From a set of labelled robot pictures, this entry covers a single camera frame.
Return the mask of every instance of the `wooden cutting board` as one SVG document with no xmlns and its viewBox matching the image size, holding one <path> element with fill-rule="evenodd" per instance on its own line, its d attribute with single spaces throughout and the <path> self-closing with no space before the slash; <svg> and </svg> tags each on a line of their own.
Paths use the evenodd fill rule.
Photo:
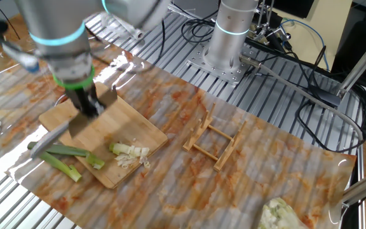
<svg viewBox="0 0 366 229">
<path fill-rule="evenodd" d="M 98 96 L 108 89 L 102 83 L 96 83 L 96 87 Z M 44 127 L 52 131 L 77 114 L 78 110 L 68 100 L 43 113 L 39 120 Z M 96 170 L 83 157 L 76 157 L 107 188 L 117 187 L 141 165 L 137 161 L 128 169 L 119 167 L 114 159 L 116 155 L 109 151 L 110 143 L 122 142 L 136 147 L 148 147 L 148 156 L 151 156 L 167 140 L 162 131 L 120 97 L 74 139 L 69 131 L 59 139 L 66 146 L 87 149 L 105 161 L 105 165 Z"/>
</svg>

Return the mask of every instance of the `metal grate table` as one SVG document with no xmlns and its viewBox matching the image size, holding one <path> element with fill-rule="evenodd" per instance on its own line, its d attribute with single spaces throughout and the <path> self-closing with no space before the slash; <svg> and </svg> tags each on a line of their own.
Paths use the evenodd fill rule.
<svg viewBox="0 0 366 229">
<path fill-rule="evenodd" d="M 187 82 L 207 91 L 218 98 L 234 104 L 239 108 L 272 123 L 273 125 L 317 145 L 314 139 L 306 133 L 295 119 L 294 111 L 306 101 L 306 98 L 277 82 L 274 78 L 265 76 L 262 72 L 253 71 L 244 77 L 238 85 L 230 85 L 214 76 L 190 66 L 187 59 L 194 49 L 201 49 L 201 44 L 193 45 L 180 35 L 180 28 L 187 17 L 169 12 L 165 18 L 166 43 L 165 51 L 157 66 L 172 73 Z M 161 47 L 161 26 L 146 33 L 142 41 L 131 38 L 121 38 L 106 29 L 101 28 L 100 16 L 94 15 L 86 19 L 86 25 L 99 37 L 113 42 L 115 45 L 154 62 Z M 270 54 L 251 47 L 248 53 L 257 60 L 270 57 Z M 295 62 L 277 58 L 265 63 L 281 77 L 291 82 L 307 86 L 301 70 Z M 316 75 L 320 87 L 333 90 L 338 82 L 324 76 Z M 345 96 L 339 110 L 354 119 L 362 121 L 362 108 L 355 94 Z M 340 118 L 316 106 L 302 111 L 301 116 L 310 129 L 330 149 L 348 148 L 358 142 L 352 128 Z M 358 156 L 358 179 L 363 178 L 362 147 L 346 152 Z M 365 228 L 364 204 L 359 208 L 360 228 Z M 79 228 L 72 221 L 63 217 L 48 204 L 37 198 L 33 193 L 16 183 L 12 178 L 0 172 L 0 228 Z"/>
</svg>

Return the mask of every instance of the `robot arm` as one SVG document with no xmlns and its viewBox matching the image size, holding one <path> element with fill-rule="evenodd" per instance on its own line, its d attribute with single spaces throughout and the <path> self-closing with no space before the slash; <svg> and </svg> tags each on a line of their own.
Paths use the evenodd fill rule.
<svg viewBox="0 0 366 229">
<path fill-rule="evenodd" d="M 149 30 L 166 14 L 170 0 L 15 0 L 37 53 L 47 62 L 55 81 L 84 115 L 98 116 L 104 106 L 93 83 L 94 67 L 83 19 L 106 11 L 135 28 Z M 8 54 L 31 66 L 34 59 L 1 44 Z"/>
</svg>

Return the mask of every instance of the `blue light ring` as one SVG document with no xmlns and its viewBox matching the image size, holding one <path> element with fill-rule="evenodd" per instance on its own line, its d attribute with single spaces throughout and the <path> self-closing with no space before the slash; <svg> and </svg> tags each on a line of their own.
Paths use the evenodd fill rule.
<svg viewBox="0 0 366 229">
<path fill-rule="evenodd" d="M 37 36 L 35 36 L 31 33 L 29 33 L 29 35 L 35 42 L 37 42 L 39 44 L 46 45 L 46 46 L 60 46 L 60 45 L 65 45 L 67 43 L 75 41 L 78 37 L 80 37 L 84 33 L 85 27 L 86 26 L 83 22 L 83 23 L 81 23 L 80 28 L 78 28 L 75 32 L 73 32 L 72 34 L 70 34 L 64 38 L 58 38 L 58 39 L 38 38 Z"/>
<path fill-rule="evenodd" d="M 107 3 L 105 3 L 105 0 L 101 0 L 102 6 L 104 7 L 105 12 L 109 13 L 107 10 Z"/>
<path fill-rule="evenodd" d="M 245 32 L 229 32 L 229 31 L 227 31 L 227 30 L 225 30 L 225 29 L 223 29 L 217 22 L 215 22 L 215 25 L 220 29 L 220 30 L 222 30 L 223 32 L 225 32 L 226 34 L 230 34 L 230 35 L 235 35 L 235 36 L 237 36 L 237 35 L 244 35 L 244 34 L 246 34 L 248 31 L 249 31 L 249 29 L 247 29 L 247 31 L 245 31 Z"/>
</svg>

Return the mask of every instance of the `stained plastic sheet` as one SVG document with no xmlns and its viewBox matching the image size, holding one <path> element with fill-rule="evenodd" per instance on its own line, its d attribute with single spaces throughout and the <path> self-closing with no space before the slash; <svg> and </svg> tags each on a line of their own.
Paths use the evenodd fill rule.
<svg viewBox="0 0 366 229">
<path fill-rule="evenodd" d="M 339 201 L 355 156 L 312 146 L 161 69 L 140 75 L 117 72 L 121 66 L 127 71 L 149 67 L 120 48 L 112 46 L 100 56 L 112 60 L 113 67 L 94 61 L 95 81 L 117 88 L 120 97 L 169 138 L 150 157 L 151 168 L 139 168 L 109 190 L 73 157 L 62 160 L 82 174 L 78 183 L 31 160 L 26 146 L 47 133 L 37 118 L 64 91 L 46 64 L 29 74 L 0 58 L 0 170 L 82 228 L 250 228 L 260 207 L 276 197 L 308 228 L 339 227 Z M 221 172 L 199 151 L 182 150 L 189 129 L 213 102 L 212 125 L 224 133 L 234 135 L 248 122 Z M 197 144 L 219 156 L 228 141 L 207 130 Z"/>
</svg>

